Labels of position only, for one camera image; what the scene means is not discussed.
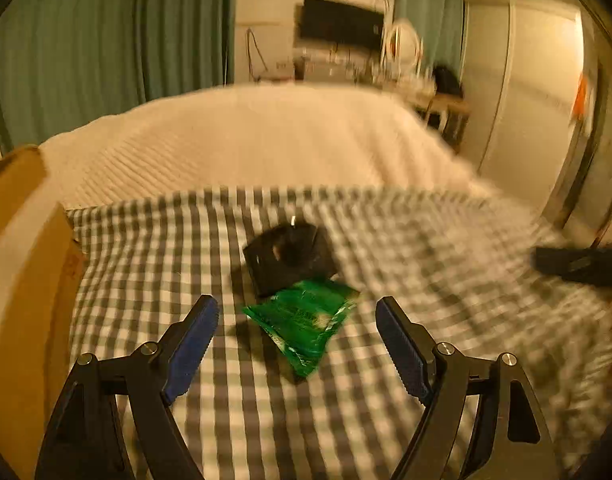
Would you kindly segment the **orange item on wardrobe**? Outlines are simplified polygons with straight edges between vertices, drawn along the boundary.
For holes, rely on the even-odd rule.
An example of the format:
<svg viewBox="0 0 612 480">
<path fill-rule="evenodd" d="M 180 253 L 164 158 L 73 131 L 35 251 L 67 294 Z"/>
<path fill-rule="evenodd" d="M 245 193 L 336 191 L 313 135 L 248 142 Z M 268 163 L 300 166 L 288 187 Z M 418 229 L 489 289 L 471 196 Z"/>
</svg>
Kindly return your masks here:
<svg viewBox="0 0 612 480">
<path fill-rule="evenodd" d="M 588 77 L 581 73 L 577 93 L 571 109 L 571 119 L 581 120 L 586 117 L 586 99 L 588 98 Z"/>
</svg>

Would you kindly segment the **brown cardboard box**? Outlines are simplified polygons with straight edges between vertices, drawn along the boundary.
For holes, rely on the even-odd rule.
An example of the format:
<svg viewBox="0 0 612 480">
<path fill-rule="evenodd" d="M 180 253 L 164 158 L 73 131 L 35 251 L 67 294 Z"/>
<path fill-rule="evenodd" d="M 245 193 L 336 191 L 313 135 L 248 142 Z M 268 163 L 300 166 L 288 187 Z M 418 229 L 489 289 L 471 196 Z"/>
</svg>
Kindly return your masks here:
<svg viewBox="0 0 612 480">
<path fill-rule="evenodd" d="M 70 369 L 85 266 L 39 148 L 0 159 L 0 454 L 21 479 Z"/>
</svg>

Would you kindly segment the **wooden chair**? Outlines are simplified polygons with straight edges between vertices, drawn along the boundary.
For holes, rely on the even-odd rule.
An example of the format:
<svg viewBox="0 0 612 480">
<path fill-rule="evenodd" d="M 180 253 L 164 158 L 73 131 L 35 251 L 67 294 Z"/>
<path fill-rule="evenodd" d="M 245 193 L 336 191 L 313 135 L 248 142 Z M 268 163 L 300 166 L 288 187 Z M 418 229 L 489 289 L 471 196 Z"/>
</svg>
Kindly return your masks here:
<svg viewBox="0 0 612 480">
<path fill-rule="evenodd" d="M 461 151 L 465 129 L 470 119 L 470 104 L 450 94 L 435 94 L 429 100 L 422 117 L 435 128 L 455 154 Z"/>
</svg>

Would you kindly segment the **white wardrobe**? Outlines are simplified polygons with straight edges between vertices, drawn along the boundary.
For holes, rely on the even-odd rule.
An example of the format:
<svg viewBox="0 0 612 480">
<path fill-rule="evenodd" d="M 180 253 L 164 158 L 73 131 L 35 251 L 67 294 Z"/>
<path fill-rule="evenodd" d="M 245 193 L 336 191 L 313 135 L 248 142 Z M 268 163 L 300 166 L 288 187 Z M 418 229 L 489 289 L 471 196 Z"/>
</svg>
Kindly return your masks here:
<svg viewBox="0 0 612 480">
<path fill-rule="evenodd" d="M 468 0 L 460 154 L 502 192 L 542 209 L 564 166 L 583 72 L 578 8 L 554 0 Z"/>
</svg>

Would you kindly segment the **black bag on chair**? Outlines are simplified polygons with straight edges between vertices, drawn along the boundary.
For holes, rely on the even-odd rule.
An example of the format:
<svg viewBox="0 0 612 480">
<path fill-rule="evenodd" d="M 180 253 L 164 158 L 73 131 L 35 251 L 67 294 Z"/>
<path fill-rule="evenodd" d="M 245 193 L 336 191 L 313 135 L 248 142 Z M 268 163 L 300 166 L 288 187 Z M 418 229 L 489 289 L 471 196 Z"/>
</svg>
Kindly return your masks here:
<svg viewBox="0 0 612 480">
<path fill-rule="evenodd" d="M 438 64 L 433 67 L 433 77 L 435 80 L 436 92 L 446 96 L 463 98 L 463 88 L 455 72 L 450 67 Z"/>
</svg>

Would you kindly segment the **green foil packet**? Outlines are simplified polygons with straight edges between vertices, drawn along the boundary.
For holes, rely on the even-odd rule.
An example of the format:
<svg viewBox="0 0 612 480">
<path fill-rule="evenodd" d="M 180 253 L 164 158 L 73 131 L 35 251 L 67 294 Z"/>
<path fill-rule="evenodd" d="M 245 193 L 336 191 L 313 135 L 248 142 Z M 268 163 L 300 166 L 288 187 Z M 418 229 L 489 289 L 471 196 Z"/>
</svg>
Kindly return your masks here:
<svg viewBox="0 0 612 480">
<path fill-rule="evenodd" d="M 319 365 L 360 295 L 333 280 L 304 280 L 243 309 L 270 337 L 299 377 Z"/>
</svg>

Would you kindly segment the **white oval vanity mirror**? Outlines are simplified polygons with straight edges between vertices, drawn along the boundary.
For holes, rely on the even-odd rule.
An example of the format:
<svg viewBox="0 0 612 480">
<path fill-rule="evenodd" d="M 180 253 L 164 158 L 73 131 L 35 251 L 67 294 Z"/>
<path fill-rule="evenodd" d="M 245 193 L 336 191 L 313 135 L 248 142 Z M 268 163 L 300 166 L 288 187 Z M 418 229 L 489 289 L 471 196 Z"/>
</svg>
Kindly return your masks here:
<svg viewBox="0 0 612 480">
<path fill-rule="evenodd" d="M 381 66 L 387 73 L 400 77 L 420 75 L 424 42 L 407 18 L 397 18 L 383 36 Z"/>
</svg>

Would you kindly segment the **green curtain right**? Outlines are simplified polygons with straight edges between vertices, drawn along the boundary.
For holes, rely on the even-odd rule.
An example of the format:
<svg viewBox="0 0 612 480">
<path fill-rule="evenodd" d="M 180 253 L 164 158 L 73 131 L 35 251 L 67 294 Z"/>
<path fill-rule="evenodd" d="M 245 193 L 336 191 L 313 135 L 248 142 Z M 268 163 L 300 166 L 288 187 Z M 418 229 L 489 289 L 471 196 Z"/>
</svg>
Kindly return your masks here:
<svg viewBox="0 0 612 480">
<path fill-rule="evenodd" d="M 464 0 L 395 0 L 395 19 L 406 18 L 424 44 L 423 66 L 461 65 Z"/>
</svg>

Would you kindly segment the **green curtain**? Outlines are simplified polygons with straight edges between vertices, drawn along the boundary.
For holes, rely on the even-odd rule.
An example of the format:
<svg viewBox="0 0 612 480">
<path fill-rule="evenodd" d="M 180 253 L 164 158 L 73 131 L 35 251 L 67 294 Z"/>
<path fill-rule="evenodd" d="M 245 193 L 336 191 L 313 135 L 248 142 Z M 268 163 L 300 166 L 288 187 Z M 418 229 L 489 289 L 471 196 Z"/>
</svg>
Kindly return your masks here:
<svg viewBox="0 0 612 480">
<path fill-rule="evenodd" d="M 12 0 L 0 151 L 233 81 L 235 0 Z"/>
<path fill-rule="evenodd" d="M 464 0 L 395 0 L 395 19 L 406 18 L 424 44 L 423 66 L 461 65 Z"/>
</svg>

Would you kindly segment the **cream quilted bedspread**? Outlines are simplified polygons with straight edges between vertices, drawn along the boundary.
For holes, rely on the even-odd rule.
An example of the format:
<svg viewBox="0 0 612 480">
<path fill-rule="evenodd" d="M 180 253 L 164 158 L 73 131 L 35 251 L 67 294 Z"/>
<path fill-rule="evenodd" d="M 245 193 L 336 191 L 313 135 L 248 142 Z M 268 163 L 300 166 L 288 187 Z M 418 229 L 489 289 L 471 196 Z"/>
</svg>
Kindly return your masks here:
<svg viewBox="0 0 612 480">
<path fill-rule="evenodd" d="M 493 192 L 399 99 L 358 87 L 198 91 L 99 118 L 36 148 L 65 212 L 221 186 Z"/>
</svg>

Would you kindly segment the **grey cabinet under television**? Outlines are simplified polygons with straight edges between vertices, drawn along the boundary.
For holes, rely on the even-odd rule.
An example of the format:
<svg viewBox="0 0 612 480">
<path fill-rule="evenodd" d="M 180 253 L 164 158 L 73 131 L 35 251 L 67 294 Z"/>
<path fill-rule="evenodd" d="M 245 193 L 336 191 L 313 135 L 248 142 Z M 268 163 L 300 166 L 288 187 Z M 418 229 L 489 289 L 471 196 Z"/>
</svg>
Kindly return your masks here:
<svg viewBox="0 0 612 480">
<path fill-rule="evenodd" d="M 371 86 L 381 74 L 381 66 L 367 58 L 341 58 L 334 52 L 296 51 L 293 54 L 296 80 L 309 84 L 367 84 Z"/>
</svg>

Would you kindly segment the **green curtain left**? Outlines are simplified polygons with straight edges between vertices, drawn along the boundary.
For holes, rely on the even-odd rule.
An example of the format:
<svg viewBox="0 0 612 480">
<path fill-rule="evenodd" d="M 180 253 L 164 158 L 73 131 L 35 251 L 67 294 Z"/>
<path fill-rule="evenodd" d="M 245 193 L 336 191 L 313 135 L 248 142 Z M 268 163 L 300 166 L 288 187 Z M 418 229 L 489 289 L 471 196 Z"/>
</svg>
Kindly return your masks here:
<svg viewBox="0 0 612 480">
<path fill-rule="evenodd" d="M 233 81 L 235 0 L 12 0 L 0 151 Z"/>
</svg>

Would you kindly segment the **black wall television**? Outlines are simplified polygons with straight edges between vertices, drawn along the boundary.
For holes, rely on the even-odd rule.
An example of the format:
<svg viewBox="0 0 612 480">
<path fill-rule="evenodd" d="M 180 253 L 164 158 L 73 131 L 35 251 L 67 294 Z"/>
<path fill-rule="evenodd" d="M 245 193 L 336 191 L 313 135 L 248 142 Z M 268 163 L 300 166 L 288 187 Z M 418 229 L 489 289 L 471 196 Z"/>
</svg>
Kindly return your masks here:
<svg viewBox="0 0 612 480">
<path fill-rule="evenodd" d="M 377 52 L 382 47 L 384 14 L 335 0 L 304 0 L 299 22 L 303 39 Z"/>
</svg>

